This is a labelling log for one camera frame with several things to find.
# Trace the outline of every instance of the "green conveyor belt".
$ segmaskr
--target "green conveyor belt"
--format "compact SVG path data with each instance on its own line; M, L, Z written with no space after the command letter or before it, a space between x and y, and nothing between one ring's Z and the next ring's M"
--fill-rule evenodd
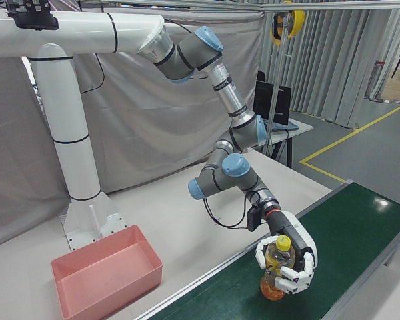
M252 250L151 319L320 319L400 232L400 204L352 183L300 220L319 253L308 290L266 300Z

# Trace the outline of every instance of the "yellow floor line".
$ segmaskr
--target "yellow floor line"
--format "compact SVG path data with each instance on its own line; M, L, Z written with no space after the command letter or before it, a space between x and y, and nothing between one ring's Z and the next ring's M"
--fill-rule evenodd
M322 173L322 174L324 174L324 175L326 175L326 176L328 176L330 178L333 178L333 179L336 179L338 181L344 182L345 181L344 179L342 179L342 178L340 178L340 177L338 177L336 175L333 175L330 172L322 170L322 169L320 169L320 168L318 168L318 167L316 167L314 165L311 165L311 164L308 163L308 161L312 160L313 158L316 158L316 156L318 156L318 155L322 154L323 152L326 152L327 150L333 148L334 146L336 146L336 145L348 140L349 138L355 136L356 134L362 132L363 130L366 130L370 126L372 126L372 125L384 120L385 118L389 117L390 115L392 115L392 114L394 114L394 113L396 113L398 111L400 111L400 107L397 107L394 110L384 114L382 117L379 117L378 119L373 120L373 121L369 122L368 124L358 128L358 129L355 129L353 132L349 133L348 135L340 138L339 140L336 140L335 142L331 143L330 145L327 145L326 147L321 148L320 150L314 152L312 155L309 155L308 157L305 157L304 159L300 160L299 163L301 163L301 164L303 164L303 165L305 165L307 167L310 167L310 168L312 168L312 169L314 169L314 170L316 170L316 171L318 171L318 172L320 172L320 173Z

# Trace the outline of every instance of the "pink tray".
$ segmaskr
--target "pink tray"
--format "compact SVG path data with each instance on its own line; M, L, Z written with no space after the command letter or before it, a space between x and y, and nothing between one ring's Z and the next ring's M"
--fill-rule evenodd
M137 225L51 264L64 319L101 319L161 282L162 262Z

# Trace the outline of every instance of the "white pillar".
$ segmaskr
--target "white pillar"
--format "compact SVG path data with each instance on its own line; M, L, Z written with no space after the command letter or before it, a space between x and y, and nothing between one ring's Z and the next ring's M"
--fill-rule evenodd
M47 43L30 57L47 122L71 197L64 230L72 250L127 226L101 192L73 57Z

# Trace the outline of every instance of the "metal pole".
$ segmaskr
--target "metal pole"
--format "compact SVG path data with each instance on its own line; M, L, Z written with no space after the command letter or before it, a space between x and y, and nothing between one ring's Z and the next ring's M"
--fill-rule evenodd
M374 9L400 9L400 0L371 0L371 1L336 1L318 3L280 3L280 4L250 4L240 2L223 2L210 0L81 0L86 3L124 3L144 5L167 5L171 7L198 7L215 9L239 9L264 12L288 12L292 10L374 10Z
M268 126L267 126L267 141L265 142L265 148L263 149L263 154L268 155L268 148L271 140L271 129L273 126L273 119L274 119L274 113L275 113L275 107L277 106L277 96L279 94L279 88L281 84L281 76L283 75L283 58L285 56L285 50L286 50L286 43L287 43L287 25L289 23L289 19L291 18L291 15L285 14L285 17L283 18L283 34L281 36L281 43L280 47L277 48L277 58L275 60L275 68L277 69L277 72L275 73L274 79L273 79L273 96L271 98L271 106L269 108L269 114L268 114Z

